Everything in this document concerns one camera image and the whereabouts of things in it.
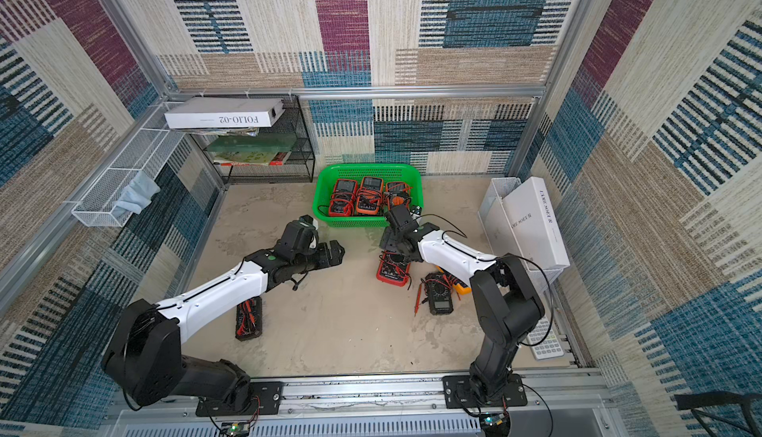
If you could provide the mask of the yellow multimeter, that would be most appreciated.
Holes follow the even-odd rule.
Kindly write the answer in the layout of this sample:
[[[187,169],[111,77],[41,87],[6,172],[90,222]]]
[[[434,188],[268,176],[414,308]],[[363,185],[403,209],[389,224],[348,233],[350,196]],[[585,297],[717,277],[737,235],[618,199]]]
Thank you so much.
[[[450,275],[448,277],[448,280],[450,280],[450,284],[452,284],[452,289],[460,296],[470,294],[471,288],[467,286],[463,281],[460,279],[454,277],[453,275]]]

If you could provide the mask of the red ANENG multimeter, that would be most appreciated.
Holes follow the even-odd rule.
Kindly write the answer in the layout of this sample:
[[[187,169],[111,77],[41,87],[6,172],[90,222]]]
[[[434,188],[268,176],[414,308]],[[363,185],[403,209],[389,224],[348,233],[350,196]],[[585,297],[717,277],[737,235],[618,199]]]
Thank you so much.
[[[383,252],[380,256],[376,278],[395,286],[406,286],[410,281],[411,262],[402,254]]]

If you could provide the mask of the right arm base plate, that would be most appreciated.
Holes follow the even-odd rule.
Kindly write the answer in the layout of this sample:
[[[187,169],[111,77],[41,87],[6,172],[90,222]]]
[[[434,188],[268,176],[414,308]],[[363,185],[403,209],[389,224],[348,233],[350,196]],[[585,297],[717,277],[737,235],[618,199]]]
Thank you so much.
[[[469,411],[486,408],[503,408],[526,406],[528,399],[525,385],[520,375],[512,373],[502,385],[501,395],[495,399],[478,397],[471,388],[467,375],[445,375],[442,378],[444,399],[448,409],[468,409]]]

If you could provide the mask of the orange Victor multimeter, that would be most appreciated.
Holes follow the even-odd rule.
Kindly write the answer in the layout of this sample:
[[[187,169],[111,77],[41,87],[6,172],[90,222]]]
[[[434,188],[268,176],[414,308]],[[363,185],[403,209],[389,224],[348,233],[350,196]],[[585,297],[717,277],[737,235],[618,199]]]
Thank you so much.
[[[357,216],[378,216],[383,204],[383,180],[366,176],[358,189],[354,212]]]

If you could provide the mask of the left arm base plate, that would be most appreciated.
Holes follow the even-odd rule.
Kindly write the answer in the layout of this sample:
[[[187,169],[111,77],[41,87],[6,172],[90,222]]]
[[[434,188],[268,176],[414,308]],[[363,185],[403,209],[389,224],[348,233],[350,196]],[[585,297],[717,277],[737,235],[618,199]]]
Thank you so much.
[[[276,415],[284,384],[281,381],[252,381],[232,397],[204,398],[196,407],[196,417]]]

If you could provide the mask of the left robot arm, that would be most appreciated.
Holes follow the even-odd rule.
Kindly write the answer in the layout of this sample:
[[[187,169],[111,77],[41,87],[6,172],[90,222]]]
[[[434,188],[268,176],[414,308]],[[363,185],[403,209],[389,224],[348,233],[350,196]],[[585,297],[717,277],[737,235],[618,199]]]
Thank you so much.
[[[298,275],[339,266],[344,247],[319,239],[316,220],[289,222],[272,248],[256,250],[209,282],[157,303],[139,299],[122,313],[101,367],[138,406],[184,395],[242,414],[254,401],[251,379],[228,360],[186,356],[194,334],[247,299],[295,281]]]

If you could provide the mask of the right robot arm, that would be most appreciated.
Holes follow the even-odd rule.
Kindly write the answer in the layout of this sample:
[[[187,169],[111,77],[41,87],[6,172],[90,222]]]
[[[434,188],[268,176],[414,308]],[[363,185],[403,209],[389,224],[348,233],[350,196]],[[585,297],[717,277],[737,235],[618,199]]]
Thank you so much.
[[[484,333],[470,365],[471,393],[480,403],[503,401],[519,346],[545,316],[543,300],[525,268],[529,260],[479,252],[434,224],[420,223],[405,206],[391,208],[385,219],[382,250],[438,266],[471,289]]]

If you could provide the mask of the small black multimeter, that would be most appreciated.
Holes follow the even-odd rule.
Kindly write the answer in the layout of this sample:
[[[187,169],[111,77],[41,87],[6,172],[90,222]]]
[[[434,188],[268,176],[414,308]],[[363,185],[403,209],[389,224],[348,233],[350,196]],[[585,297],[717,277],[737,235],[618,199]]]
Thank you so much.
[[[431,272],[423,279],[426,292],[425,302],[434,316],[450,315],[454,312],[452,302],[452,282],[444,272]]]
[[[236,306],[236,340],[248,341],[262,335],[262,311],[263,303],[260,296],[247,299]]]

